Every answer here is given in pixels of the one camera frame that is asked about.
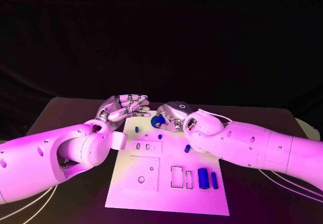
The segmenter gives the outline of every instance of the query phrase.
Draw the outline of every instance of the cable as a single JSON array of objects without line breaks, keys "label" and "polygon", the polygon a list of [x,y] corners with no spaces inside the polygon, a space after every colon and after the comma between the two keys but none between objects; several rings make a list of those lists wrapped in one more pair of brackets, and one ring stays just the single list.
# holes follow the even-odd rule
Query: cable
[{"label": "cable", "polygon": [[319,199],[316,199],[316,198],[313,198],[313,197],[310,197],[310,196],[307,196],[307,195],[304,195],[303,193],[300,193],[300,192],[297,192],[296,190],[293,190],[293,189],[290,189],[290,188],[287,188],[286,186],[283,186],[278,182],[276,182],[268,176],[267,176],[267,178],[274,182],[274,183],[277,183],[281,187],[284,187],[286,189],[289,189],[290,191],[293,191],[294,193],[297,193],[299,195],[303,195],[303,196],[306,196],[307,198],[310,198],[310,199],[313,199],[313,200],[316,200],[316,201],[319,201],[319,202],[322,202],[323,203],[323,201],[322,200],[319,200]]},{"label": "cable", "polygon": [[307,190],[309,192],[312,192],[314,195],[319,195],[320,197],[323,197],[322,194],[316,193],[313,190],[304,188],[303,186],[300,186],[299,184],[293,183],[291,181],[289,181],[284,177],[281,177],[274,171],[271,171],[284,181],[287,181],[289,183],[291,183],[294,186],[297,186],[299,188]]},{"label": "cable", "polygon": [[39,214],[39,212],[42,211],[43,207],[46,206],[46,204],[48,204],[48,202],[49,202],[49,200],[52,198],[52,195],[55,193],[56,188],[58,188],[58,186],[55,186],[55,189],[52,191],[51,197],[49,197],[48,201],[45,202],[43,206],[40,207],[39,211],[35,213],[35,215],[29,218],[29,220],[23,224],[26,224],[32,220],[32,218]]},{"label": "cable", "polygon": [[49,193],[49,191],[52,190],[52,188],[43,193],[43,195],[33,201],[33,202],[30,202],[25,207],[22,207],[19,210],[16,210],[12,214],[9,214],[7,216],[4,216],[4,217],[2,217],[0,218],[0,221],[3,220],[3,219],[6,219],[7,217],[10,217],[12,215],[15,215],[16,213],[19,213],[22,210],[25,210],[33,203],[36,203],[39,200],[40,200],[40,198]]}]

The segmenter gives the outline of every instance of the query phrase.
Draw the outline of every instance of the small blue piece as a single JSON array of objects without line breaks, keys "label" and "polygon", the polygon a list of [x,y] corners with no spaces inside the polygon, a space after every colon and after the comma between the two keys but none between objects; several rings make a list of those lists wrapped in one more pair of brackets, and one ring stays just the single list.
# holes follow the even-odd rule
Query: small blue piece
[{"label": "small blue piece", "polygon": [[206,168],[198,169],[198,176],[199,176],[201,189],[209,189],[211,188],[211,183],[209,183],[208,169]]},{"label": "small blue piece", "polygon": [[186,153],[189,153],[189,151],[190,151],[190,145],[186,145],[186,147],[185,147],[185,150],[183,150]]},{"label": "small blue piece", "polygon": [[212,177],[212,183],[214,183],[214,188],[218,189],[218,181],[216,181],[216,175],[215,172],[211,173],[211,177]]},{"label": "small blue piece", "polygon": [[153,125],[154,128],[159,128],[159,127],[156,126],[156,124],[157,124],[157,123],[160,123],[160,124],[165,124],[165,123],[166,123],[165,118],[163,118],[163,115],[160,115],[160,116],[153,116],[150,123],[152,123],[152,125]]}]

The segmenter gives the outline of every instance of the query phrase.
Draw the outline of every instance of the black curtain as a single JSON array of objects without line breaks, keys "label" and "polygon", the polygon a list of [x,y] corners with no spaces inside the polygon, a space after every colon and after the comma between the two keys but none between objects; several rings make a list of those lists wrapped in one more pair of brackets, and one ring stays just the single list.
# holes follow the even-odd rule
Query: black curtain
[{"label": "black curtain", "polygon": [[2,2],[0,139],[26,134],[53,97],[128,93],[154,102],[287,108],[320,129],[322,6]]}]

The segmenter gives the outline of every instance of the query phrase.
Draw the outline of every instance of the table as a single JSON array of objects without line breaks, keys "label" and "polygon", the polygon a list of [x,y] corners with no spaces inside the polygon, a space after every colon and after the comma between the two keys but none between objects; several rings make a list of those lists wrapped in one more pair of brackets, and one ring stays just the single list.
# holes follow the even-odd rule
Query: table
[{"label": "table", "polygon": [[[94,118],[104,100],[53,98],[28,135],[82,124]],[[152,110],[163,103],[152,103]],[[286,109],[214,105],[192,105],[235,121],[252,123],[284,134],[306,137]],[[53,197],[32,219],[33,224],[172,224],[172,223],[323,223],[323,204],[273,183],[257,169],[239,167],[221,160],[222,178],[231,216],[105,208],[117,150],[104,163],[58,186]],[[0,217],[22,208],[39,195],[0,205]],[[2,223],[23,223],[36,213],[49,194]]]}]

